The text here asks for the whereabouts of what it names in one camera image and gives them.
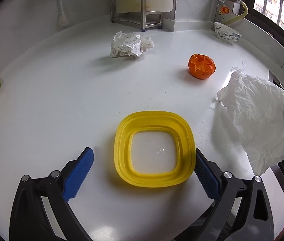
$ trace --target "ceramic bowl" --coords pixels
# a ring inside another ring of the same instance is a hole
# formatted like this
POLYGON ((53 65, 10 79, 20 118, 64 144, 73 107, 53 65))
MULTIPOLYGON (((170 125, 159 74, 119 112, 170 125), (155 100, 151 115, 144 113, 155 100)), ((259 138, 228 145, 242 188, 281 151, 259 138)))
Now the ceramic bowl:
POLYGON ((228 44, 237 42, 241 37, 241 34, 236 30, 218 22, 214 23, 214 31, 217 34, 218 39, 228 44))

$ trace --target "water pipe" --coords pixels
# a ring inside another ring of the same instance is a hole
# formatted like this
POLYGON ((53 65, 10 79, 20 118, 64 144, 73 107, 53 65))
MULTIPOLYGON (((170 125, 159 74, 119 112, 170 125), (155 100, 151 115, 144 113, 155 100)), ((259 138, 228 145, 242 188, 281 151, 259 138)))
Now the water pipe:
POLYGON ((238 20, 244 18, 245 16, 247 16, 247 14, 248 14, 248 12, 249 12, 247 5, 246 5, 243 1, 241 1, 241 0, 239 0, 239 2, 242 4, 242 6, 243 6, 243 8, 244 8, 244 12, 243 12, 242 14, 240 14, 240 15, 234 17, 233 19, 231 19, 231 20, 229 20, 229 21, 226 21, 226 22, 223 23, 223 24, 228 25, 228 24, 230 24, 230 23, 236 22, 236 21, 238 21, 238 20))

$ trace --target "white countertop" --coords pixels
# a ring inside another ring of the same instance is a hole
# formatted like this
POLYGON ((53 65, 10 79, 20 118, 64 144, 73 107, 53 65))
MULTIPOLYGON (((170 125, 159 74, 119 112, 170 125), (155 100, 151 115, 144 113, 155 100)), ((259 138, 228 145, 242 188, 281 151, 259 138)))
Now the white countertop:
MULTIPOLYGON (((238 178, 253 177, 215 96, 242 62, 246 73, 268 79, 264 63, 213 31, 148 30, 144 35, 152 37, 153 49, 139 59, 110 58, 110 41, 120 30, 136 31, 99 20, 73 26, 32 47, 1 75, 0 234, 6 240, 20 178, 61 170, 87 146, 94 164, 69 204, 94 241, 169 241, 192 224, 212 203, 194 173, 180 185, 148 189, 125 183, 115 170, 117 126, 136 111, 179 114, 208 160, 238 178), (188 73, 194 53, 216 64, 206 81, 188 73)), ((284 194, 270 169, 262 178, 277 235, 284 226, 284 194)))

